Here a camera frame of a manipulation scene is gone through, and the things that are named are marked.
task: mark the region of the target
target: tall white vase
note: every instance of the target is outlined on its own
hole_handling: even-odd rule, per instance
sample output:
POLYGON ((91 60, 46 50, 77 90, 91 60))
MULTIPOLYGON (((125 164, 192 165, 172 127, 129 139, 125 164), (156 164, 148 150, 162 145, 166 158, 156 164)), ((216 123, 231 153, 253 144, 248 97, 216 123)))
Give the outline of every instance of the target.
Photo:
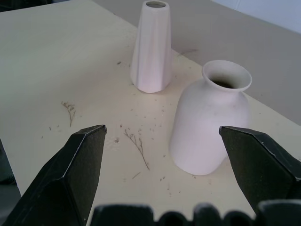
POLYGON ((213 172, 227 157, 219 127, 247 127, 250 118, 242 91, 252 77, 245 68, 216 60, 206 63, 202 74, 180 97, 169 146, 175 164, 193 175, 213 172))
POLYGON ((143 3, 131 79, 139 90, 146 93, 165 89, 171 80, 170 11, 165 2, 143 3))

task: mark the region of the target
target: ceramic vase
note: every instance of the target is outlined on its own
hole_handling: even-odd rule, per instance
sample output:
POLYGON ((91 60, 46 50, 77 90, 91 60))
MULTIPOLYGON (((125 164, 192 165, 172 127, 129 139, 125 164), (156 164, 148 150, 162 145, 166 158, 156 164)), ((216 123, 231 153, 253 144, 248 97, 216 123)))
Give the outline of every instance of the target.
POLYGON ((165 89, 171 80, 170 10, 165 2, 143 3, 131 79, 139 90, 146 93, 165 89))
POLYGON ((250 119, 242 91, 252 77, 245 68, 215 60, 203 66, 202 74, 180 97, 169 146, 175 164, 193 175, 213 172, 227 157, 220 126, 245 128, 250 119))

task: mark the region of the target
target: vase mouth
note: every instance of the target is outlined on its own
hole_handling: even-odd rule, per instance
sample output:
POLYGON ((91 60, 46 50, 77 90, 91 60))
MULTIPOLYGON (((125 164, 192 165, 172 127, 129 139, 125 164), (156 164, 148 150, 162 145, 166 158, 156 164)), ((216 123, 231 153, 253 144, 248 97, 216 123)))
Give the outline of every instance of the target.
POLYGON ((150 8, 164 8, 167 5, 163 1, 146 1, 145 4, 150 8))
POLYGON ((241 92, 252 83, 251 74, 245 68, 226 60, 207 62, 203 66, 202 74, 211 86, 224 91, 241 92))

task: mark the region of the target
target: tabletop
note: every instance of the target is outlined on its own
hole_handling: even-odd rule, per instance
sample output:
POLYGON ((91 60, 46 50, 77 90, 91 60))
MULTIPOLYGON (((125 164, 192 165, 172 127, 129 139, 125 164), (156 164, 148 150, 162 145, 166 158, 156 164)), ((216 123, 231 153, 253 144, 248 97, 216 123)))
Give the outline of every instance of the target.
MULTIPOLYGON (((254 214, 229 159, 212 174, 194 177, 168 154, 177 102, 188 84, 201 79, 200 65, 173 51, 170 85, 140 92, 129 78, 136 28, 89 0, 0 13, 0 31, 0 138, 21 194, 72 133, 105 124, 93 207, 143 203, 155 219, 167 210, 191 219, 197 203, 210 202, 222 215, 254 214), (71 127, 62 101, 74 104, 71 127), (141 138, 150 170, 125 130, 141 138)), ((250 128, 301 158, 300 126, 247 98, 250 128)))

